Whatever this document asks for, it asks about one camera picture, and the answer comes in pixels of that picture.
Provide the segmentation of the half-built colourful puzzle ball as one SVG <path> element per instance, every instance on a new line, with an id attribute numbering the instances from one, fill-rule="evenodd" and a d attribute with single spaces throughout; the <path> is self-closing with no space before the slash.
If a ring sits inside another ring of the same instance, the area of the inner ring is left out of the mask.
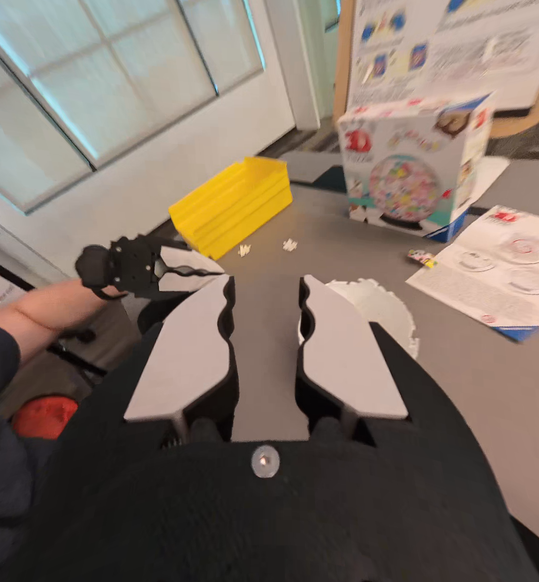
<path id="1" fill-rule="evenodd" d="M 420 340 L 411 312 L 398 296 L 373 279 L 323 283 L 312 275 L 300 279 L 309 291 L 308 308 L 316 329 L 305 341 L 312 358 L 348 357 L 367 360 L 378 349 L 371 324 L 377 324 L 412 359 L 419 356 Z"/>

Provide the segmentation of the red orange item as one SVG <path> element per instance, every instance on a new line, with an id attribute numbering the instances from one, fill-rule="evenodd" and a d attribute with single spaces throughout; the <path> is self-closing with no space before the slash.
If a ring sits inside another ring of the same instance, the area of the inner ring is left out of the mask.
<path id="1" fill-rule="evenodd" d="M 11 425 L 23 438 L 56 440 L 78 408 L 77 401 L 67 396 L 36 397 L 14 413 Z"/>

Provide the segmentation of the folded paper instruction leaflet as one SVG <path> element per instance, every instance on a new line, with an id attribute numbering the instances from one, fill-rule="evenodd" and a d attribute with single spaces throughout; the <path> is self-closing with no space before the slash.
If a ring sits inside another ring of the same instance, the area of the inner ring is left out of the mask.
<path id="1" fill-rule="evenodd" d="M 406 283 L 522 342 L 539 329 L 539 216 L 494 206 Z"/>

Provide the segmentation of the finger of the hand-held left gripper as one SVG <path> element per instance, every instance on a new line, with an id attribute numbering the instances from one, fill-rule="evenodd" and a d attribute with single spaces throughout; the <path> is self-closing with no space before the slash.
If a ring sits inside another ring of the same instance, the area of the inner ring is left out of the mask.
<path id="1" fill-rule="evenodd" d="M 191 248 L 161 246 L 161 260 L 168 273 L 179 275 L 222 275 L 225 270 L 214 260 Z"/>
<path id="2" fill-rule="evenodd" d="M 222 275 L 222 273 L 205 275 L 165 273 L 158 282 L 158 291 L 160 293 L 194 293 Z"/>

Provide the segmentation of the wooden board with instruction sheet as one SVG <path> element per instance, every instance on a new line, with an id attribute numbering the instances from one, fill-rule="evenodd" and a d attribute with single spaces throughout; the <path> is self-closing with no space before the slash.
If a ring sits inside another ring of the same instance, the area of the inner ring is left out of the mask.
<path id="1" fill-rule="evenodd" d="M 333 121 L 355 105 L 492 93 L 492 137 L 539 122 L 539 1 L 337 1 Z"/>

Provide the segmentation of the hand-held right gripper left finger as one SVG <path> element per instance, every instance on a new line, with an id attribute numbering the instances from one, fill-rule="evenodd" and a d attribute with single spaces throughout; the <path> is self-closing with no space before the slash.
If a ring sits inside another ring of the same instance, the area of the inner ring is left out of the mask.
<path id="1" fill-rule="evenodd" d="M 223 441 L 231 441 L 239 401 L 231 342 L 235 291 L 235 278 L 220 275 L 168 314 L 124 421 L 168 421 L 185 443 L 193 424 L 208 419 Z"/>

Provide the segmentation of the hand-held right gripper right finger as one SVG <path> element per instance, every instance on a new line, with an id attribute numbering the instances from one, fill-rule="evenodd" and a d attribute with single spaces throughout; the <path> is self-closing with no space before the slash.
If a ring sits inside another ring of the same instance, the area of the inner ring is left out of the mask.
<path id="1" fill-rule="evenodd" d="M 403 421 L 407 407 L 371 325 L 349 300 L 312 275 L 299 284 L 295 400 L 312 433 L 323 418 L 347 437 L 365 419 Z"/>

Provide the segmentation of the yellow plastic bin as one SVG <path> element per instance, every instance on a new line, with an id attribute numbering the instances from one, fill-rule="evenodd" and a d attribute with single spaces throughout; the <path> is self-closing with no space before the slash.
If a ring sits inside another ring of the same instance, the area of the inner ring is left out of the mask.
<path id="1" fill-rule="evenodd" d="M 285 161 L 246 157 L 169 208 L 191 248 L 218 260 L 293 202 Z"/>

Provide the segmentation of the person's left forearm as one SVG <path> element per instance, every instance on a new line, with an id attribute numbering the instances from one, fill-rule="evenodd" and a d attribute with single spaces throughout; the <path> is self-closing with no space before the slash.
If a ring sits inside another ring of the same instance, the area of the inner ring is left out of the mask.
<path id="1" fill-rule="evenodd" d="M 25 364 L 62 332 L 83 324 L 108 302 L 125 296 L 113 286 L 95 293 L 81 279 L 32 290 L 0 308 L 0 338 L 17 353 L 20 364 Z"/>

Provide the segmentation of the colourful puzzle box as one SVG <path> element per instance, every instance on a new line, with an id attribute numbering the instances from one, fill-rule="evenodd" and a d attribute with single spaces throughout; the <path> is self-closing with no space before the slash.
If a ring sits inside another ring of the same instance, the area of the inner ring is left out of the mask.
<path id="1" fill-rule="evenodd" d="M 350 108 L 337 123 L 352 220 L 448 243 L 462 229 L 495 94 Z"/>

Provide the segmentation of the white puzzle pieces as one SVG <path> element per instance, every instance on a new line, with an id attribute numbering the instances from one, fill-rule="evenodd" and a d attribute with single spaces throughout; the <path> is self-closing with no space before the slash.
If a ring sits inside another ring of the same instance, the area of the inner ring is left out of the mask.
<path id="1" fill-rule="evenodd" d="M 297 249 L 298 242 L 288 238 L 282 243 L 282 250 L 291 253 Z M 251 244 L 240 244 L 237 249 L 237 254 L 240 258 L 244 258 L 251 252 Z"/>

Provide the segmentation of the large grid window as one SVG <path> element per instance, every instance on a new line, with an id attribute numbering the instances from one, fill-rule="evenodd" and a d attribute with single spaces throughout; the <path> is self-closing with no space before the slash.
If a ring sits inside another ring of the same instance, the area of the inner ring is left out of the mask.
<path id="1" fill-rule="evenodd" d="M 0 196 L 28 214 L 264 67 L 248 1 L 0 1 Z"/>

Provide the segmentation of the black office chair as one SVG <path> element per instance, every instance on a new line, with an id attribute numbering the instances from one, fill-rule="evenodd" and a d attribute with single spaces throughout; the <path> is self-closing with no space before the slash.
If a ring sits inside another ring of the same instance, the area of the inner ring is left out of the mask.
<path id="1" fill-rule="evenodd" d="M 68 340 L 76 340 L 83 345 L 88 345 L 93 343 L 96 338 L 97 335 L 90 328 L 69 329 L 61 332 L 55 342 L 46 348 L 46 351 L 74 367 L 87 381 L 90 381 L 92 376 L 103 379 L 107 374 L 105 369 L 85 360 L 64 345 L 64 342 Z"/>

